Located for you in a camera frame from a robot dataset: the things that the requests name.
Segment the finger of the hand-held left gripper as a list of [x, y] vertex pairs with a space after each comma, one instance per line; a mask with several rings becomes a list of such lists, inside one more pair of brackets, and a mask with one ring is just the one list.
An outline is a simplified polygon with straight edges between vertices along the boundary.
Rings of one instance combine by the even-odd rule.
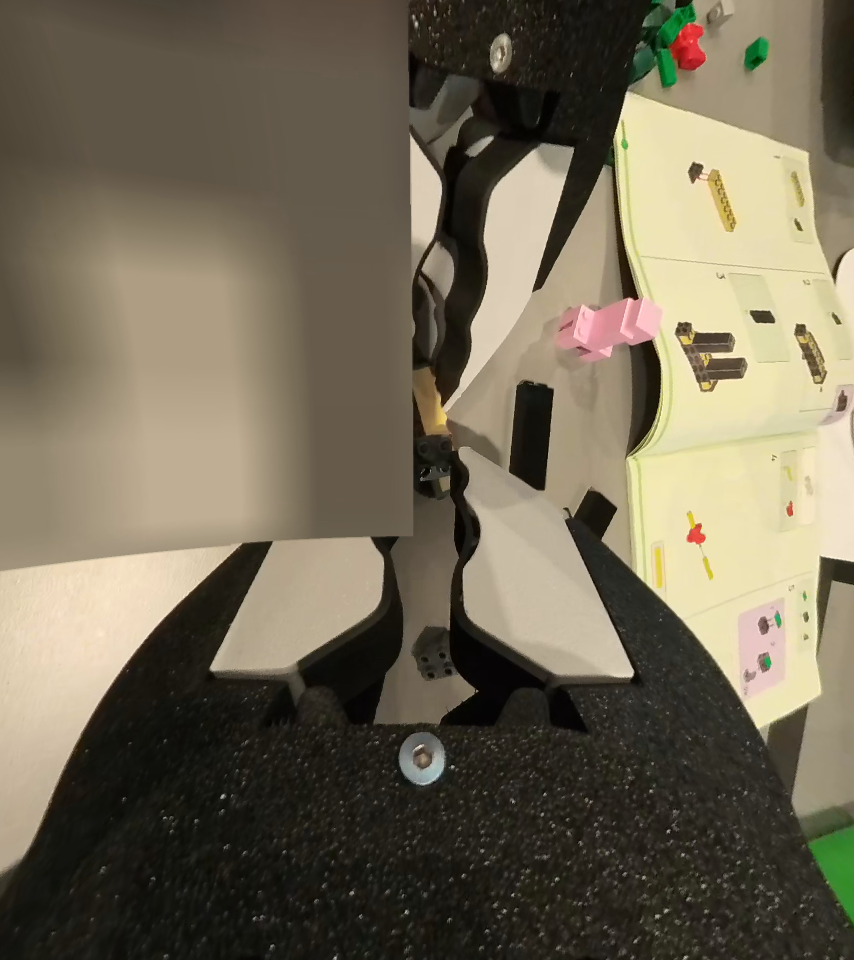
[[453, 249], [440, 294], [442, 332], [433, 362], [450, 411], [524, 313], [575, 149], [495, 135], [459, 161], [445, 234]]
[[431, 361], [441, 334], [436, 310], [448, 294], [448, 252], [441, 243], [446, 181], [419, 135], [410, 136], [410, 290], [412, 354]]

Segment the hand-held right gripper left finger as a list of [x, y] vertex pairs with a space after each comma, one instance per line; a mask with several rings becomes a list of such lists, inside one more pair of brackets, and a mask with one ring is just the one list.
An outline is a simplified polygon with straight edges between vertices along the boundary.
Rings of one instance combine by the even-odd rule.
[[300, 685], [309, 656], [371, 616], [385, 559], [369, 537], [274, 542], [211, 663], [217, 678]]

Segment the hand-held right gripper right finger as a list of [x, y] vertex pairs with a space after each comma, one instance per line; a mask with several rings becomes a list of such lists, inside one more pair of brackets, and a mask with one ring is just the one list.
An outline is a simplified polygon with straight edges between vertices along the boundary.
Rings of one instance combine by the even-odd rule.
[[473, 687], [630, 683], [634, 667], [563, 512], [458, 452], [450, 644]]

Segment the yellow long brick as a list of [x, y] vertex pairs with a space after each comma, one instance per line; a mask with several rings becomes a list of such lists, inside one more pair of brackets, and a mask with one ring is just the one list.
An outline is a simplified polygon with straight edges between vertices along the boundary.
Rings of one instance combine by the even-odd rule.
[[430, 366], [413, 370], [412, 392], [422, 432], [426, 436], [449, 437], [446, 413]]

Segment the grey desk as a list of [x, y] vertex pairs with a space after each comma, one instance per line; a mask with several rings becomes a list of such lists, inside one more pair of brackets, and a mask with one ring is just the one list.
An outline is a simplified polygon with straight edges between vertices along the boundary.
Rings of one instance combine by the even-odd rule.
[[[770, 43], [745, 71], [745, 47]], [[817, 231], [830, 263], [854, 247], [854, 2], [737, 2], [711, 34], [702, 73], [664, 91], [640, 90], [809, 152]], [[457, 439], [505, 463], [514, 392], [523, 379], [553, 387], [548, 494], [576, 509], [588, 488], [619, 510], [605, 541], [630, 559], [625, 453], [647, 430], [647, 347], [598, 364], [561, 367], [548, 323], [575, 301], [625, 295], [615, 264], [618, 220], [604, 169], [558, 257], [499, 351], [453, 409]], [[36, 833], [50, 794], [91, 713], [160, 621], [233, 546], [0, 571], [0, 891]], [[793, 789], [805, 831], [854, 819], [854, 584], [830, 579], [819, 649], [822, 693], [770, 729], [769, 751]]]

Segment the dark green plant piece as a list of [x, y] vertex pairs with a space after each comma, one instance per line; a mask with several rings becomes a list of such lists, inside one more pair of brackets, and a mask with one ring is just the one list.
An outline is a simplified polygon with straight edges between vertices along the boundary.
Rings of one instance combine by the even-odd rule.
[[628, 86], [632, 87], [657, 66], [659, 49], [659, 28], [645, 28], [636, 43], [628, 73]]

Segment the long black brick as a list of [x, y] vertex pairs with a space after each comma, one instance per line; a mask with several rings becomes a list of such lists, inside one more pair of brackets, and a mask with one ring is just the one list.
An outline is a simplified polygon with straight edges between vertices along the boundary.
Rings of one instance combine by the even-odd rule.
[[516, 386], [508, 471], [532, 489], [546, 488], [553, 420], [553, 389], [522, 380]]
[[574, 510], [573, 518], [602, 540], [617, 512], [614, 502], [601, 491], [589, 487]]

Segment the red flower brick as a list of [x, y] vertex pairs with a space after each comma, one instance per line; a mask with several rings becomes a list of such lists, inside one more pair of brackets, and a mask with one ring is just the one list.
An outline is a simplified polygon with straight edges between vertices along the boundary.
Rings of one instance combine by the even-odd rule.
[[670, 50], [678, 69], [694, 72], [706, 63], [707, 54], [701, 46], [704, 28], [696, 22], [686, 24], [677, 34]]

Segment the pink brick pig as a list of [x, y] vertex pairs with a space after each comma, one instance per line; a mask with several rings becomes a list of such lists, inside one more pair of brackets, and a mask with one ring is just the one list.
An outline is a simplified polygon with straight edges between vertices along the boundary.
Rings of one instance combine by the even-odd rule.
[[572, 306], [560, 316], [557, 347], [586, 362], [610, 358], [618, 346], [638, 346], [659, 332], [663, 309], [648, 298], [628, 297], [608, 306]]

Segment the pale green instruction booklet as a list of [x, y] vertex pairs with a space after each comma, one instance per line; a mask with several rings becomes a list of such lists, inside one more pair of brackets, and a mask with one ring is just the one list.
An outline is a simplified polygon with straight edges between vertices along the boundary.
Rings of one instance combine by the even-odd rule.
[[817, 447], [854, 387], [808, 154], [629, 92], [615, 175], [635, 290], [663, 312], [625, 461], [633, 568], [766, 728], [820, 694]]

